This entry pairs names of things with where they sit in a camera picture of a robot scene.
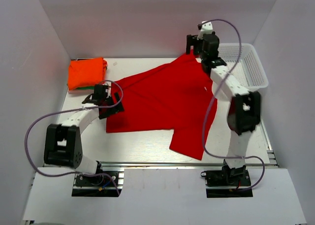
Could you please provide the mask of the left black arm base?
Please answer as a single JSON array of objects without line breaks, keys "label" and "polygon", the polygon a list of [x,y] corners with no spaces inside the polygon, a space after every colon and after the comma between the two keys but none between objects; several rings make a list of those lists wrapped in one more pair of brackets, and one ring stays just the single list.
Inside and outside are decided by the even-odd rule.
[{"label": "left black arm base", "polygon": [[87,177],[79,174],[75,176],[72,197],[119,197],[124,182],[124,170],[119,167],[105,166],[97,168],[101,175]]}]

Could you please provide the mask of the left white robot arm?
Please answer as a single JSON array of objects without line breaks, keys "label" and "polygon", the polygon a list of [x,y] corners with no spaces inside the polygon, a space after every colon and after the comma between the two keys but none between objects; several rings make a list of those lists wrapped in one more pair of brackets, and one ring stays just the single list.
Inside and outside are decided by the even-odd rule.
[{"label": "left white robot arm", "polygon": [[93,185],[103,182],[104,173],[98,161],[84,155],[81,134],[96,119],[106,119],[124,111],[123,92],[114,92],[112,86],[96,84],[79,110],[60,124],[50,124],[46,130],[44,162],[75,169],[87,174]]}]

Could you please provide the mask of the red t shirt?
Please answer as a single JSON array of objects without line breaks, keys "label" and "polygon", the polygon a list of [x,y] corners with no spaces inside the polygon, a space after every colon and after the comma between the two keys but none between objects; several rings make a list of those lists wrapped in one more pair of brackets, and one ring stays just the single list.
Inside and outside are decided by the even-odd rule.
[{"label": "red t shirt", "polygon": [[107,118],[107,133],[172,129],[170,150],[202,159],[212,81],[193,54],[118,80],[112,91],[123,92],[124,111]]}]

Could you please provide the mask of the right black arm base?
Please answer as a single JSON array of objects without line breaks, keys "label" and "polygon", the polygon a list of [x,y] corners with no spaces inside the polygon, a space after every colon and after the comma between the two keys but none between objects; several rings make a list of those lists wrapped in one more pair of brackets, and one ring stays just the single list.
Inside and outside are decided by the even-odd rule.
[{"label": "right black arm base", "polygon": [[206,170],[200,173],[206,182],[207,198],[253,197],[251,179],[246,166],[229,168],[226,162],[221,170]]}]

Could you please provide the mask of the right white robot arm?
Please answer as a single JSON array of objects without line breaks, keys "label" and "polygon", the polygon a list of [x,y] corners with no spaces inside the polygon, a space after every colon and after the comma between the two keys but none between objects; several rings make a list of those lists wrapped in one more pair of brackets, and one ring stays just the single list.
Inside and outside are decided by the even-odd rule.
[{"label": "right white robot arm", "polygon": [[231,74],[227,63],[219,57],[220,40],[215,32],[187,35],[186,53],[198,55],[202,70],[218,85],[213,95],[221,91],[230,100],[227,113],[227,125],[231,130],[227,156],[223,157],[226,170],[222,173],[223,181],[234,185],[240,179],[240,172],[245,170],[245,158],[249,139],[260,123],[261,95],[251,92]]}]

